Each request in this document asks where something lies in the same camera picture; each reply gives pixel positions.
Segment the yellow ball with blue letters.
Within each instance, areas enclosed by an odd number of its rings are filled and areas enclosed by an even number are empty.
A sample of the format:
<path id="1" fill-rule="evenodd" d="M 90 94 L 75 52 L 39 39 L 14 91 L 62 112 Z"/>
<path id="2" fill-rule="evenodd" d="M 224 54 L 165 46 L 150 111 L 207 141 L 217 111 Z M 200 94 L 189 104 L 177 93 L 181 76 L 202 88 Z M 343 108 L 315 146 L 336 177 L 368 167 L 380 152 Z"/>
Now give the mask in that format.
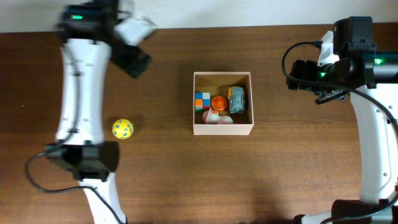
<path id="1" fill-rule="evenodd" d="M 128 119 L 119 119 L 112 125 L 112 134 L 118 139 L 128 139 L 134 133 L 134 125 Z"/>

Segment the multicoloured puzzle cube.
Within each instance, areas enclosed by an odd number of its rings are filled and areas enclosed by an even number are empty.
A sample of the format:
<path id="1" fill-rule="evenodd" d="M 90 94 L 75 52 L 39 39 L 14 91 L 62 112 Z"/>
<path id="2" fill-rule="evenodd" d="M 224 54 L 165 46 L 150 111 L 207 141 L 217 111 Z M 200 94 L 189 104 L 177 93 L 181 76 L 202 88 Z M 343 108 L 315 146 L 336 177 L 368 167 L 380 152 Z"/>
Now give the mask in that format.
<path id="1" fill-rule="evenodd" d="M 211 107 L 210 93 L 195 92 L 195 111 L 209 110 Z"/>

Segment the pink white toy duck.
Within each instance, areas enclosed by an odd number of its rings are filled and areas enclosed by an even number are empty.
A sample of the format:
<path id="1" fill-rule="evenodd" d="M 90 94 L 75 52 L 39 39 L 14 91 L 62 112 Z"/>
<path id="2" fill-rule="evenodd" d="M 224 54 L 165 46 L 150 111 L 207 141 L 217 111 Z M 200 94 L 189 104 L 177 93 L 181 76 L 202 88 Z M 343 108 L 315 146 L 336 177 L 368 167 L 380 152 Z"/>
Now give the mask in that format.
<path id="1" fill-rule="evenodd" d="M 202 120 L 205 124 L 234 124 L 230 116 L 220 116 L 219 113 L 213 109 L 205 111 Z"/>

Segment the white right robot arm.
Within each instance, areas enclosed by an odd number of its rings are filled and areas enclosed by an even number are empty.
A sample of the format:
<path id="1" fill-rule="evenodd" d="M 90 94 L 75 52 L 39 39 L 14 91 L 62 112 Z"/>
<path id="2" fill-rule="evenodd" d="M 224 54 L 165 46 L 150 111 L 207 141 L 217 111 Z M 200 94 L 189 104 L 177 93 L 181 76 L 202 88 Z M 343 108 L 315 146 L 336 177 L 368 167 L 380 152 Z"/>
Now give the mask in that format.
<path id="1" fill-rule="evenodd" d="M 314 92 L 319 104 L 349 95 L 361 151 L 359 199 L 335 200 L 331 210 L 297 215 L 294 223 L 397 223 L 397 52 L 296 60 L 285 76 L 290 90 Z"/>

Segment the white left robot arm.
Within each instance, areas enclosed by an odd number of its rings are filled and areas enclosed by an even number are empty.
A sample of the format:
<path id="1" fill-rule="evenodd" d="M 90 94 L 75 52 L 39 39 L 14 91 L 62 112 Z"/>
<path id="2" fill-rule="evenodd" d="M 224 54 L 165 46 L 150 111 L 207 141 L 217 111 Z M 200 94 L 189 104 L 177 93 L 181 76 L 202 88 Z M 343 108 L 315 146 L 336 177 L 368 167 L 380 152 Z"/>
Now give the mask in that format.
<path id="1" fill-rule="evenodd" d="M 119 8 L 117 1 L 88 1 L 62 12 L 63 93 L 55 142 L 45 156 L 78 181 L 96 223 L 126 223 L 116 188 L 119 146 L 103 134 L 102 104 L 108 63 L 137 78 L 151 57 L 139 43 L 155 24 Z"/>

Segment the yellow grey toy truck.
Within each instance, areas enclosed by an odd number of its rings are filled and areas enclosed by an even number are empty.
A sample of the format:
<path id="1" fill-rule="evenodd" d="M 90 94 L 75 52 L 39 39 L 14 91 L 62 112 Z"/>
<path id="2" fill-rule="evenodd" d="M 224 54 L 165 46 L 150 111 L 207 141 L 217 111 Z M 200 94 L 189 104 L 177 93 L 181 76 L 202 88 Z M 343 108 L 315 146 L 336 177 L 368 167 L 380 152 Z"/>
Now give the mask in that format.
<path id="1" fill-rule="evenodd" d="M 243 87 L 232 86 L 228 89 L 229 112 L 242 114 L 245 112 L 245 91 Z"/>

